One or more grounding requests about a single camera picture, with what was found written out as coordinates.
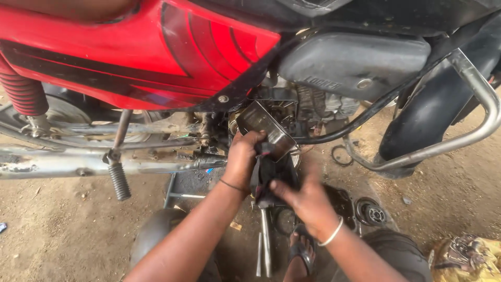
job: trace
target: motorcycle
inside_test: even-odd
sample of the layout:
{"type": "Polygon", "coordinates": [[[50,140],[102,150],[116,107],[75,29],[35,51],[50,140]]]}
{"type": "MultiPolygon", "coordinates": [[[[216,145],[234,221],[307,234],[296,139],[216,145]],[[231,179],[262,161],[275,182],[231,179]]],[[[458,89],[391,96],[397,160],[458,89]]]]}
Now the motorcycle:
{"type": "Polygon", "coordinates": [[[50,148],[2,147],[0,179],[110,174],[125,200],[125,174],[224,167],[253,102],[295,140],[295,163],[342,138],[369,170],[410,176],[500,126],[500,11],[481,0],[0,0],[0,132],[50,148]],[[367,160],[349,133],[393,101],[367,160]],[[478,128],[442,140],[478,105],[478,128]]]}

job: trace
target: sandy floor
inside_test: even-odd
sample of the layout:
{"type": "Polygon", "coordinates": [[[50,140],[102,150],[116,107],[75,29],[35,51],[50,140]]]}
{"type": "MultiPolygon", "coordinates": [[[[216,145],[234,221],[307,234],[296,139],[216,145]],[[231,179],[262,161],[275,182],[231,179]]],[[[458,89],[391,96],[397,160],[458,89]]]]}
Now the sandy floor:
{"type": "MultiPolygon", "coordinates": [[[[446,137],[477,126],[477,109],[446,137]]],[[[391,119],[385,109],[353,134],[372,157],[391,119]]],[[[13,143],[0,135],[0,143],[13,143]]],[[[353,165],[341,168],[316,147],[326,182],[351,191],[369,183],[403,233],[424,250],[443,236],[471,232],[501,239],[501,131],[473,146],[424,161],[410,178],[388,181],[353,165]],[[402,196],[412,200],[405,205],[402,196]]],[[[168,175],[129,177],[133,197],[115,200],[108,177],[0,182],[0,281],[118,281],[140,222],[160,209],[168,175]]]]}

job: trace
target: bolt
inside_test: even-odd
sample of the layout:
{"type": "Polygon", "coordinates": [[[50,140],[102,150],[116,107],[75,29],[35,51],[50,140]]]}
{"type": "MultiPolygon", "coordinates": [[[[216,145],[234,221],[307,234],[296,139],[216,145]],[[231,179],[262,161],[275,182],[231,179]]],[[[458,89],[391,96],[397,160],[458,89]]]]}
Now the bolt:
{"type": "Polygon", "coordinates": [[[219,101],[219,102],[221,102],[221,103],[226,103],[226,102],[228,102],[228,101],[229,101],[228,96],[224,96],[224,95],[219,96],[217,99],[218,99],[218,101],[219,101]]]}
{"type": "Polygon", "coordinates": [[[364,78],[357,83],[357,88],[359,89],[367,88],[371,84],[372,84],[372,79],[364,78]]]}

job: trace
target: chrome crash guard bar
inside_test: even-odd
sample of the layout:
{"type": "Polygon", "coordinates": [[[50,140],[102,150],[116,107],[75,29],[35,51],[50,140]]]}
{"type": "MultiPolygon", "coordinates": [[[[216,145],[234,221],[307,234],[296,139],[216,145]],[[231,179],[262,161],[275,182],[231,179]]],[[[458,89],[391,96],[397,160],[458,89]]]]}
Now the chrome crash guard bar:
{"type": "MultiPolygon", "coordinates": [[[[109,148],[37,150],[25,146],[0,149],[0,179],[32,179],[109,175],[103,162],[109,148]]],[[[226,156],[178,153],[165,148],[124,150],[126,174],[173,173],[226,166],[226,156]]]]}
{"type": "Polygon", "coordinates": [[[353,160],[371,171],[387,171],[471,145],[496,131],[501,125],[501,101],[496,91],[489,85],[460,49],[452,51],[447,59],[459,76],[471,87],[474,96],[480,101],[480,104],[485,109],[485,117],[480,126],[463,135],[444,140],[440,143],[379,164],[368,161],[355,152],[350,137],[347,134],[343,136],[343,142],[346,146],[346,151],[353,160]]]}

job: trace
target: rubber gasket ring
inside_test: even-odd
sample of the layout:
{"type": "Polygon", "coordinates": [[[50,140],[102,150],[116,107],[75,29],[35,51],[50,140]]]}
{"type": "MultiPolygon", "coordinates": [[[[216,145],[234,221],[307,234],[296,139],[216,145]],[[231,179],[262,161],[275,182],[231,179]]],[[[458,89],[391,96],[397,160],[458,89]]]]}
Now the rubber gasket ring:
{"type": "Polygon", "coordinates": [[[346,147],[344,145],[336,145],[334,147],[332,147],[332,151],[331,151],[331,158],[332,160],[337,163],[338,165],[342,166],[342,167],[349,167],[350,165],[353,164],[353,158],[350,156],[350,161],[347,162],[347,163],[343,163],[343,162],[340,162],[339,160],[337,160],[335,157],[334,157],[334,152],[337,150],[337,149],[344,149],[346,151],[346,147]]]}

